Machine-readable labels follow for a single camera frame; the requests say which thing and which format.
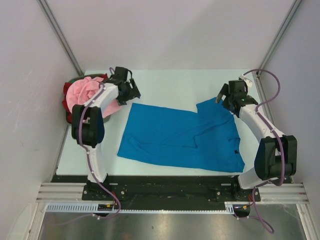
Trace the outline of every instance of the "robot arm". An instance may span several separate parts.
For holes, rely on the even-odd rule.
[[[128,73],[131,74],[130,80],[127,80]],[[102,112],[114,99],[117,100],[119,105],[126,105],[128,100],[140,98],[140,96],[131,71],[124,67],[116,67],[114,74],[101,83],[100,89],[90,100],[85,102],[84,105],[75,105],[72,108],[71,134],[79,145],[81,115],[87,108],[80,132],[82,144],[87,151],[89,165],[92,168],[92,172],[88,174],[90,182],[96,182],[93,173],[101,183],[107,176],[107,170],[102,161],[101,142],[105,135]]]
[[[278,130],[261,112],[257,112],[257,101],[248,95],[251,81],[243,75],[239,80],[224,84],[216,98],[219,103],[223,96],[223,107],[244,121],[259,142],[254,167],[238,176],[241,189],[255,186],[281,177],[281,151],[276,135],[280,138],[284,154],[284,175],[296,173],[297,140]]]

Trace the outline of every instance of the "white table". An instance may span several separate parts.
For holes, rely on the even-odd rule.
[[[162,176],[204,176],[231,175],[197,168],[159,166],[118,157],[118,149],[126,127],[133,102],[197,112],[196,104],[216,97],[224,83],[237,80],[247,69],[206,69],[206,70],[133,70],[133,78],[141,93],[141,99],[134,99],[111,116],[104,124],[102,142],[104,164],[109,175],[162,175]],[[109,73],[109,71],[86,71],[85,74]],[[253,83],[249,95],[260,101]],[[240,136],[240,154],[246,172],[254,166],[259,143],[247,125],[235,117]],[[87,175],[87,161],[84,150],[71,136],[71,127],[63,146],[56,170],[57,175]]]

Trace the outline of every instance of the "purple cable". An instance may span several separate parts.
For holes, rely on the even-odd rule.
[[[111,216],[109,216],[109,215],[107,215],[107,216],[98,216],[97,218],[98,219],[112,219],[112,218],[116,217],[120,213],[120,211],[121,211],[121,203],[120,203],[119,199],[112,192],[110,192],[108,189],[106,189],[99,182],[99,180],[96,177],[95,172],[94,172],[94,170],[93,170],[93,168],[91,166],[91,163],[90,163],[89,149],[83,144],[83,141],[82,141],[82,126],[83,126],[83,122],[84,122],[84,119],[85,119],[86,111],[88,110],[89,106],[93,103],[93,101],[95,101],[105,91],[105,89],[104,89],[105,85],[103,83],[100,83],[99,85],[101,86],[100,89],[102,89],[102,90],[94,98],[91,99],[91,101],[88,103],[88,105],[84,107],[84,110],[83,110],[83,112],[81,114],[78,136],[79,136],[79,144],[80,144],[80,146],[85,149],[86,160],[87,160],[87,163],[88,163],[88,166],[89,166],[89,170],[90,170],[90,173],[92,174],[93,179],[96,181],[96,183],[104,191],[106,191],[109,195],[111,195],[115,199],[116,203],[119,206],[118,210],[115,212],[115,214],[113,214]],[[92,214],[91,213],[90,214],[84,214],[84,215],[78,216],[78,217],[76,217],[76,218],[74,218],[74,219],[72,219],[70,221],[66,221],[66,222],[63,222],[63,223],[51,223],[51,224],[54,225],[54,226],[63,226],[63,225],[67,225],[67,224],[73,223],[73,222],[75,222],[75,221],[77,221],[79,219],[82,219],[82,218],[85,218],[85,217],[89,217],[89,216],[97,216],[97,215],[95,215],[94,213],[92,213]]]
[[[262,119],[262,121],[268,126],[268,128],[271,130],[271,132],[273,132],[278,144],[279,144],[279,147],[280,147],[280,154],[281,154],[281,177],[280,177],[280,180],[277,181],[277,180],[273,180],[271,181],[274,185],[276,186],[281,186],[283,183],[284,183],[284,180],[285,180],[285,151],[284,151],[284,148],[283,148],[283,145],[282,145],[282,142],[281,142],[281,139],[279,137],[279,135],[276,133],[276,131],[274,130],[274,128],[271,126],[271,124],[267,121],[267,119],[259,112],[259,107],[261,107],[262,105],[264,104],[267,104],[267,103],[270,103],[271,101],[273,101],[280,93],[280,89],[281,89],[281,85],[280,85],[280,81],[279,79],[277,78],[277,76],[275,74],[273,74],[272,72],[268,71],[268,70],[265,70],[265,69],[261,69],[261,68],[257,68],[257,69],[252,69],[250,71],[247,71],[245,72],[243,75],[247,75],[249,73],[252,73],[252,72],[265,72],[265,73],[268,73],[270,74],[271,76],[274,77],[274,79],[276,80],[277,84],[278,84],[278,89],[276,91],[276,94],[270,98],[269,100],[266,100],[264,102],[261,102],[260,104],[258,104],[256,107],[255,107],[255,111],[256,111],[256,114]],[[253,206],[254,206],[254,209],[256,211],[256,214],[257,216],[249,216],[249,217],[237,217],[237,215],[234,215],[235,217],[237,217],[238,219],[257,219],[257,220],[260,220],[261,224],[263,225],[263,227],[271,234],[274,234],[275,233],[275,230],[274,228],[270,225],[270,223],[268,223],[267,221],[265,221],[259,211],[258,211],[258,208],[257,208],[257,204],[256,204],[256,200],[255,200],[255,191],[258,187],[262,187],[264,185],[266,185],[268,182],[264,182],[258,186],[255,186],[253,189],[252,189],[252,201],[253,201]]]
[[[109,71],[112,75],[115,74],[115,69],[113,67],[109,67]]]
[[[277,78],[277,76],[275,74],[273,74],[272,72],[270,72],[268,70],[265,70],[265,69],[261,69],[261,68],[252,69],[250,71],[245,72],[243,75],[245,76],[245,75],[247,75],[249,73],[258,72],[258,71],[266,72],[266,73],[270,74],[271,76],[274,77],[274,79],[276,80],[276,82],[278,84],[278,90],[276,91],[276,94],[272,98],[270,98],[269,100],[266,100],[266,101],[261,102],[260,104],[258,104],[255,107],[255,111],[256,111],[256,114],[262,119],[262,121],[273,132],[273,134],[274,134],[274,136],[275,136],[275,138],[276,138],[276,140],[277,140],[277,142],[279,144],[280,154],[281,154],[281,177],[280,177],[280,181],[279,182],[277,182],[277,181],[271,181],[271,182],[276,186],[281,186],[284,183],[284,180],[285,180],[285,151],[284,151],[284,147],[282,146],[282,142],[281,142],[281,139],[280,139],[279,135],[276,133],[276,131],[273,129],[273,127],[270,125],[270,123],[267,121],[267,119],[259,112],[259,107],[261,107],[264,104],[270,103],[271,101],[273,101],[279,95],[280,89],[281,89],[281,85],[280,85],[280,81]]]
[[[81,117],[80,117],[80,123],[79,123],[79,133],[78,133],[78,137],[79,137],[79,144],[82,148],[85,149],[85,154],[86,154],[86,160],[87,160],[87,163],[88,163],[88,166],[89,166],[89,170],[90,170],[90,173],[92,174],[92,177],[93,179],[96,181],[96,183],[103,189],[105,190],[110,196],[112,196],[116,203],[118,204],[118,210],[116,211],[116,213],[112,216],[104,216],[104,217],[101,217],[103,219],[112,219],[114,218],[115,216],[117,216],[119,214],[119,212],[121,211],[121,203],[119,201],[119,199],[112,193],[110,192],[108,189],[106,189],[98,180],[98,178],[96,177],[95,175],[95,172],[91,166],[91,163],[90,163],[90,156],[89,156],[89,149],[83,144],[82,142],[82,126],[83,126],[83,122],[84,122],[84,119],[85,119],[85,114],[86,114],[86,111],[88,110],[89,106],[93,103],[93,101],[95,101],[104,91],[104,87],[105,85],[103,83],[100,84],[100,86],[102,86],[100,89],[102,89],[102,91],[100,91],[93,99],[91,99],[91,101],[88,103],[87,106],[85,106],[84,110],[82,111],[82,114],[81,114]]]

